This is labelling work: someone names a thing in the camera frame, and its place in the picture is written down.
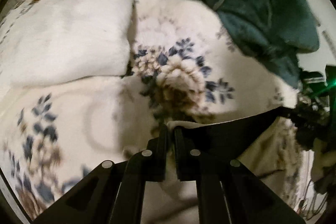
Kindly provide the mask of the white pillow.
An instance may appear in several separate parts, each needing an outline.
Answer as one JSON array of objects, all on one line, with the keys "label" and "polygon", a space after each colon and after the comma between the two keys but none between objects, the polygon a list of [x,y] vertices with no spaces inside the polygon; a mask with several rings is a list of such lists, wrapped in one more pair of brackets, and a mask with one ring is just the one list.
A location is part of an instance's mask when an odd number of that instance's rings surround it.
[{"label": "white pillow", "polygon": [[41,0],[1,45],[1,83],[47,86],[121,76],[130,58],[133,0]]}]

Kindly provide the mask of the cream white small garment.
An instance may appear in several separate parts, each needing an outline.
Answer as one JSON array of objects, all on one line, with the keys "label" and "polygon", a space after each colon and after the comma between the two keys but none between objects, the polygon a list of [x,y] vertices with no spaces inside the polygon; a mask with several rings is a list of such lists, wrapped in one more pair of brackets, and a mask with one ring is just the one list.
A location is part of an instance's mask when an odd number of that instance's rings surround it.
[{"label": "cream white small garment", "polygon": [[[229,141],[230,137],[243,144],[256,134],[248,142],[248,147],[239,153],[238,160],[290,207],[294,207],[302,156],[292,122],[285,118],[254,116],[227,121],[222,125],[225,129],[219,135],[224,140],[215,141],[215,151],[228,152],[232,149],[234,144]],[[196,205],[196,184],[178,180],[175,156],[169,149],[165,179],[146,190],[141,222],[198,223]]]}]

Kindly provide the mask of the floral cream bed blanket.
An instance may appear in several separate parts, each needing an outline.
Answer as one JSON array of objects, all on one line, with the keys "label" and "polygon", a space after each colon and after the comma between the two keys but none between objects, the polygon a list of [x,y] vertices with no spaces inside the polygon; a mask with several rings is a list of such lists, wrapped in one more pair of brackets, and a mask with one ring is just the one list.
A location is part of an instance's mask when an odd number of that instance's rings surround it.
[{"label": "floral cream bed blanket", "polygon": [[[41,0],[1,21],[1,45]],[[297,89],[235,46],[195,0],[133,0],[124,75],[47,86],[1,83],[1,170],[34,220],[104,160],[146,148],[162,126],[199,126],[294,108]]]}]

